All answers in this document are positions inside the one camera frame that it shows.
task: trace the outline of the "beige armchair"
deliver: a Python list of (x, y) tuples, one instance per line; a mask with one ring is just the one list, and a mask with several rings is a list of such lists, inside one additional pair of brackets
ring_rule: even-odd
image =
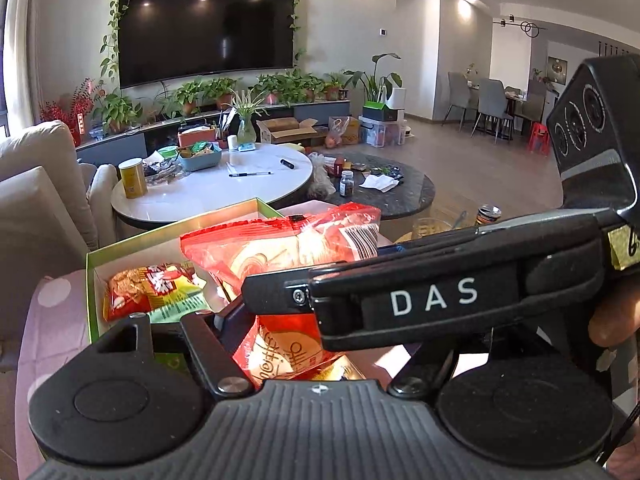
[(46, 276), (115, 243), (113, 166), (80, 165), (61, 122), (0, 142), (0, 372), (17, 367), (31, 296)]

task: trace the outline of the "white polka dot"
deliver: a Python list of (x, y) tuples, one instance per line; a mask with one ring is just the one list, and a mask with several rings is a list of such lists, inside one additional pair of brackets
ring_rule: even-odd
[(50, 308), (57, 306), (71, 293), (71, 283), (65, 278), (58, 278), (52, 282), (46, 283), (38, 294), (38, 303), (42, 306)]
[(44, 374), (38, 377), (33, 384), (29, 386), (29, 390), (27, 391), (27, 403), (31, 402), (31, 397), (36, 392), (36, 390), (42, 386), (42, 383), (49, 379), (53, 374)]

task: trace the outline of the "red stool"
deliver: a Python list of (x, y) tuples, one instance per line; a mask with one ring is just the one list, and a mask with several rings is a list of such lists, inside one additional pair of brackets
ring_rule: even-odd
[(546, 129), (546, 126), (542, 123), (534, 123), (531, 131), (531, 138), (529, 139), (528, 150), (530, 152), (535, 152), (540, 149), (540, 152), (544, 155), (549, 154), (549, 147), (551, 143), (551, 138), (549, 136), (549, 130)]

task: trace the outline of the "round white table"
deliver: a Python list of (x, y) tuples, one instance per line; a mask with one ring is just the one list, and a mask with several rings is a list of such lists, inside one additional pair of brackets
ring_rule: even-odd
[[(196, 171), (168, 184), (149, 186), (148, 193), (129, 200), (122, 181), (113, 189), (111, 205), (125, 221), (138, 228), (155, 228), (222, 207), (259, 198), (267, 204), (280, 202), (301, 190), (313, 173), (311, 161), (302, 153), (275, 144), (256, 144), (254, 152), (224, 151), (215, 168)], [(295, 165), (290, 170), (282, 159)], [(231, 173), (273, 174), (230, 177)]]

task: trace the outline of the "glass cup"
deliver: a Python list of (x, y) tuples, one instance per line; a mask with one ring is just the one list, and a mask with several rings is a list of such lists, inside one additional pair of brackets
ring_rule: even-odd
[(411, 240), (419, 240), (425, 236), (445, 233), (446, 231), (451, 231), (451, 229), (452, 225), (444, 220), (438, 220), (437, 218), (420, 218), (414, 223), (414, 232), (411, 235)]

